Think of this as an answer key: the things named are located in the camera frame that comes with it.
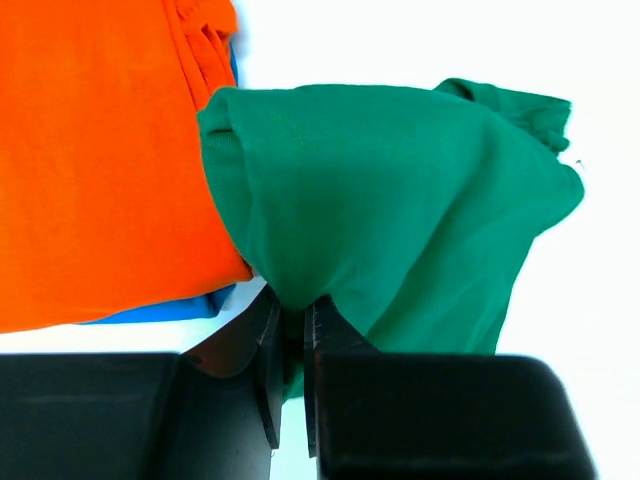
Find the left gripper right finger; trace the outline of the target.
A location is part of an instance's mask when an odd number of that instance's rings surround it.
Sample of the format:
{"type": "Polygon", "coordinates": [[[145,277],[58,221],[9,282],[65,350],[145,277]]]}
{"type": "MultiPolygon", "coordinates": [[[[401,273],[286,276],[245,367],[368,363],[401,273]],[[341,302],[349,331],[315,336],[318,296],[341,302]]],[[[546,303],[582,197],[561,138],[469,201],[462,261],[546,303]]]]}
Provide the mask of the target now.
{"type": "Polygon", "coordinates": [[[383,353],[329,298],[305,314],[304,403],[322,479],[596,475],[565,388],[546,363],[383,353]]]}

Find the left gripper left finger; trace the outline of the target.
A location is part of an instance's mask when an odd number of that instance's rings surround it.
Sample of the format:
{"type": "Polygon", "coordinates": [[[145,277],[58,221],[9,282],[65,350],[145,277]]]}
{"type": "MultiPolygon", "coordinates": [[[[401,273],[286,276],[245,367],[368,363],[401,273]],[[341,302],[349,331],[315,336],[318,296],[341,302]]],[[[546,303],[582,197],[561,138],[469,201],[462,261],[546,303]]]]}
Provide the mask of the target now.
{"type": "Polygon", "coordinates": [[[183,354],[5,354],[5,479],[266,479],[279,445],[280,306],[264,288],[183,354]]]}

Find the green t shirt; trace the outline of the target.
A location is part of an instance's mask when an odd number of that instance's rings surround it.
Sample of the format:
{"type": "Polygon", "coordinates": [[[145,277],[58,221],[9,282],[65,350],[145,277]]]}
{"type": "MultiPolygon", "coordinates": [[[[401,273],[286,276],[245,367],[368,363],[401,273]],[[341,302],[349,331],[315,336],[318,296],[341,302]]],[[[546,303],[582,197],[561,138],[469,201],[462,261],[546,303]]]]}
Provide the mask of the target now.
{"type": "Polygon", "coordinates": [[[209,189],[246,263],[299,314],[321,297],[376,348],[491,355],[534,240],[579,205],[565,99],[425,90],[219,90],[209,189]]]}

